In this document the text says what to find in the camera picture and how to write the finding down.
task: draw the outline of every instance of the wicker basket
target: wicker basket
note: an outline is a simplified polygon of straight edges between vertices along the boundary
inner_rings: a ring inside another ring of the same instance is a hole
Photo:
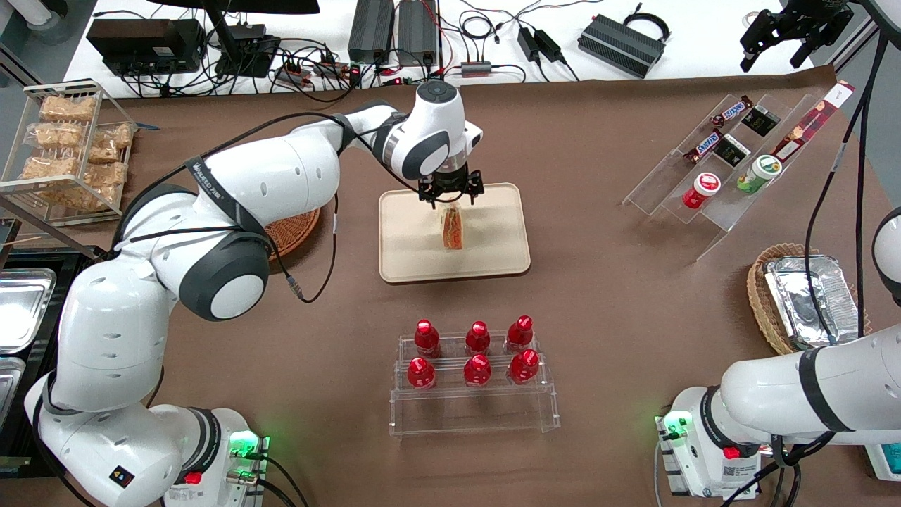
[[[817,254],[818,251],[812,248],[810,253]],[[774,244],[757,257],[757,261],[748,271],[748,300],[751,302],[754,318],[757,319],[760,332],[767,339],[769,346],[780,355],[793,354],[798,352],[798,349],[792,345],[786,336],[785,329],[782,328],[782,319],[776,309],[776,303],[769,295],[767,281],[763,277],[763,264],[787,255],[804,255],[804,246],[796,243]],[[852,297],[857,299],[857,291],[854,287],[848,284],[848,289],[851,291]],[[863,330],[867,335],[873,332],[866,310],[863,312]]]
[[[296,217],[283,218],[266,226],[266,232],[276,242],[278,253],[283,257],[293,252],[304,240],[310,236],[319,221],[319,210],[315,209]],[[270,261],[275,261],[273,253]]]

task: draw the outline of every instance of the jar lid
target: jar lid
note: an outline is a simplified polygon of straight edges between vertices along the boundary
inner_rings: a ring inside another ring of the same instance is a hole
[[[712,172],[702,172],[695,178],[695,192],[702,196],[712,196],[719,191],[720,179]]]
[[[754,174],[765,180],[772,180],[782,173],[782,162],[772,155],[761,155],[752,167]]]

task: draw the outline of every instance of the white table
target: white table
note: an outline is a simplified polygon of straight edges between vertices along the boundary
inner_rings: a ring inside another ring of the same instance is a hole
[[[533,0],[507,0],[504,2],[489,2],[487,0],[469,0],[471,4],[482,8],[504,8],[514,14],[521,8],[530,4]],[[543,0],[542,4],[564,4],[568,0]],[[347,45],[350,37],[350,26],[353,22],[355,0],[320,0],[322,12],[316,15],[274,15],[274,14],[246,14],[250,23],[266,24],[268,33],[280,37],[304,37],[325,42],[329,47],[339,53],[342,61],[347,60]],[[623,20],[626,15],[634,11],[637,0],[605,0],[599,4],[577,4],[562,8],[541,9],[523,16],[523,19],[537,28],[543,29],[556,41],[563,50],[569,64],[582,79],[634,79],[628,74],[613,66],[598,60],[578,48],[578,36],[582,30],[591,23],[591,16],[603,14],[607,17]],[[98,0],[95,12],[114,11],[128,9],[149,17],[159,5],[142,0]],[[656,14],[667,22],[672,35],[667,41],[666,50],[660,61],[651,69],[646,79],[672,79],[672,78],[710,78],[723,76],[739,76],[743,72],[739,68],[742,61],[742,46],[739,39],[744,34],[745,26],[743,18],[752,11],[768,8],[778,12],[781,9],[778,0],[690,0],[689,2],[675,2],[673,0],[645,0],[642,11]],[[441,17],[450,23],[457,24],[460,13],[469,9],[460,0],[440,0]],[[185,9],[163,6],[154,16],[161,18],[178,18],[190,15]],[[108,14],[102,19],[133,18],[130,14]],[[206,30],[212,29],[212,24],[201,12],[197,13],[198,19],[205,21]],[[494,23],[509,20],[505,14],[489,14]],[[229,23],[236,20],[229,18]],[[472,32],[481,30],[483,23],[473,23],[470,26]],[[650,22],[637,21],[630,26],[639,32],[646,33],[653,38],[660,37],[660,30]],[[498,31],[500,43],[495,44],[492,38],[486,41],[485,57],[493,64],[515,64],[526,70],[527,81],[543,81],[538,68],[534,63],[525,60],[523,52],[516,41],[518,27],[515,23],[505,23]],[[445,31],[445,65],[450,52],[447,49],[448,42],[453,48],[454,61],[452,65],[459,65],[460,59],[466,59],[463,42],[460,35],[455,32]],[[300,41],[284,41],[282,47],[287,51],[299,49],[307,45]],[[775,48],[764,51],[755,63],[750,74],[787,74],[794,71],[788,64],[789,59],[795,53],[799,41],[788,41]],[[475,59],[470,44],[470,53]],[[218,60],[219,51],[210,49],[207,58]],[[276,57],[273,67],[280,64],[281,59]],[[808,69],[813,64],[806,60],[802,69]],[[543,63],[544,73],[553,81],[570,81],[572,76],[569,71],[559,63]],[[448,76],[447,80],[455,85],[487,84],[487,83],[511,83],[519,82],[522,73],[516,69],[504,69],[509,72],[496,72],[485,78],[461,78]],[[176,75],[171,80],[173,86],[184,85],[199,73]],[[418,68],[402,70],[398,76],[420,78],[422,71]],[[100,54],[88,42],[84,36],[79,43],[72,62],[66,72],[66,80],[78,78],[92,78],[101,83],[113,97],[135,97],[122,81],[113,75],[101,61]],[[268,92],[271,81],[266,78],[258,78],[257,89],[260,93]],[[371,74],[364,78],[364,86],[371,81]],[[221,88],[222,93],[227,93],[229,87]],[[289,91],[276,87],[278,91]],[[204,91],[204,87],[194,87],[190,91]],[[145,88],[146,95],[154,95],[156,92]],[[255,93],[251,78],[238,78],[233,93]]]

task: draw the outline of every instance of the acrylic stand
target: acrylic stand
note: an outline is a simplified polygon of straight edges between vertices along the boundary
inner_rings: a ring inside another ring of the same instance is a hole
[[[417,357],[412,336],[401,336],[395,362],[395,387],[391,391],[391,436],[430,433],[472,433],[503,429],[560,427],[557,392],[537,339],[530,344],[540,356],[540,370],[529,382],[516,385],[506,379],[513,355],[504,353],[505,331],[491,331],[488,361],[491,380],[483,387],[463,382],[466,354],[465,334],[441,337],[441,359],[430,359],[436,384],[426,391],[414,389],[406,379],[410,360]]]
[[[695,148],[713,131],[714,125],[710,123],[710,117],[722,113],[739,100],[734,95],[726,96],[717,107],[704,117],[695,130],[679,146],[669,152],[644,180],[623,199],[623,204],[631,202],[646,215],[652,217],[668,213],[687,226],[696,226],[703,222],[714,224],[717,229],[715,237],[704,251],[698,255],[696,261],[700,260],[707,252],[710,252],[732,231],[745,211],[766,190],[765,186],[753,194],[748,194],[738,189],[736,180],[745,173],[757,157],[772,152],[779,141],[792,131],[798,120],[819,102],[819,99],[808,94],[795,104],[793,108],[789,108],[773,96],[765,95],[755,104],[767,108],[780,118],[779,123],[769,131],[766,137],[761,137],[742,123],[742,119],[747,115],[747,112],[742,112],[737,118],[734,118],[719,129],[720,132],[731,135],[751,151],[751,154],[746,156],[738,165],[732,167],[732,165],[726,163],[716,153],[712,152],[705,155],[698,164],[692,164],[685,160],[683,155]],[[803,150],[804,147],[802,146],[801,150],[788,159],[787,164],[783,166],[783,174]],[[715,196],[706,200],[701,208],[692,209],[685,206],[682,202],[682,194],[691,188],[697,175],[702,172],[712,172],[720,179],[723,186]]]

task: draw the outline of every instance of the brown tablecloth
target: brown tablecloth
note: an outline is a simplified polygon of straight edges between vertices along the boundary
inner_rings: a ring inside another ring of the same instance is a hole
[[[788,104],[805,92],[822,95],[832,83],[830,69],[814,69],[787,77],[464,88],[467,119],[485,131],[471,169],[522,191],[531,270],[493,280],[385,284],[378,276],[378,197],[397,185],[370,155],[347,151],[338,258],[322,298],[301,304],[275,275],[262,302],[234,321],[206,322],[176,308],[157,402],[238,410],[272,436],[272,456],[316,507],[652,505],[653,416],[682,389],[718,383],[731,363],[772,355],[751,314],[745,274],[768,246],[803,240],[847,121],[833,118],[699,263],[691,263],[698,239],[685,227],[650,224],[620,203],[726,93],[771,93]],[[329,111],[377,97],[408,110],[414,89],[354,92]],[[130,195],[233,135],[314,106],[296,94],[123,104],[136,120],[162,127],[137,138]],[[850,279],[856,160],[854,144],[814,240]],[[190,180],[181,175],[176,182]],[[869,244],[888,205],[872,173],[866,192]],[[79,237],[107,244],[109,226],[94,229]],[[287,259],[307,290],[328,267],[326,239],[320,229],[310,247]],[[893,324],[898,311],[869,255],[867,281],[874,328]],[[388,435],[398,335],[419,318],[451,332],[477,318],[504,327],[523,313],[534,317],[554,372],[561,428],[403,441]],[[807,459],[797,505],[898,505],[901,484],[866,476],[864,464],[857,447]],[[277,474],[271,478],[287,486]],[[718,504],[669,497],[664,477],[660,484],[667,505]],[[769,502],[771,491],[768,480],[754,504]],[[41,479],[0,482],[0,504],[77,501],[55,479]]]

